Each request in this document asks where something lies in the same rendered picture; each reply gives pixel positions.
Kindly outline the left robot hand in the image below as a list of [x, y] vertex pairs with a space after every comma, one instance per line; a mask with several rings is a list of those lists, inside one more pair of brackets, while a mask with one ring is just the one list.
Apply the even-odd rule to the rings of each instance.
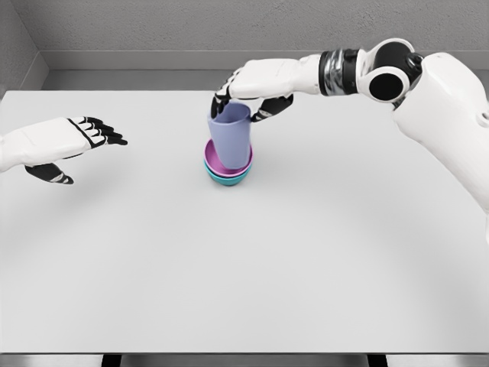
[[53, 184], [73, 184], [55, 162], [80, 156], [103, 145], [126, 145], [123, 135], [101, 119], [56, 118], [19, 130], [21, 164], [33, 177]]

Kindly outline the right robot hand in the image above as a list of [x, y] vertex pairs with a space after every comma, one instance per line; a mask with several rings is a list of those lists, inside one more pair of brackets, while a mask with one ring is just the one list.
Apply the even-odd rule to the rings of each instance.
[[262, 99], [252, 122], [273, 117], [293, 104], [293, 73], [299, 64], [294, 59], [250, 60], [235, 70], [212, 99], [210, 115], [223, 113], [232, 99]]

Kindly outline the lavender blue cup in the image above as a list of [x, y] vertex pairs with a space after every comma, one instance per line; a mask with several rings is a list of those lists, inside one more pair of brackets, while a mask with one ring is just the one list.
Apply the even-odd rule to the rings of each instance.
[[251, 155], [251, 110], [230, 102], [216, 117], [208, 116], [210, 135], [222, 165], [228, 169], [246, 166]]

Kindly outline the purple bowl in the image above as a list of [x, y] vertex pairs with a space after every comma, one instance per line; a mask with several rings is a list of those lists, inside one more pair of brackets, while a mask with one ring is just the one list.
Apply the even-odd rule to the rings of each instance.
[[217, 151], [215, 149], [213, 140], [209, 139], [204, 149], [204, 161], [207, 167], [210, 169], [210, 171], [219, 177], [224, 177], [224, 178], [237, 177], [243, 174], [248, 168], [251, 167], [253, 161], [253, 150], [252, 148], [250, 148], [250, 156], [245, 166], [231, 169], [225, 167], [223, 163], [219, 160], [219, 156], [217, 155]]

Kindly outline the teal bowl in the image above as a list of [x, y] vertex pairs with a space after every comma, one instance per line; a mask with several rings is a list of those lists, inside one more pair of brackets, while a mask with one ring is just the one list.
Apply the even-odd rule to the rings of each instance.
[[207, 174], [212, 180], [214, 180], [217, 184], [230, 187], [243, 181], [243, 179], [248, 175], [252, 164], [248, 164], [237, 169], [230, 169], [221, 163], [217, 163], [216, 161], [211, 163], [204, 161], [204, 166]]

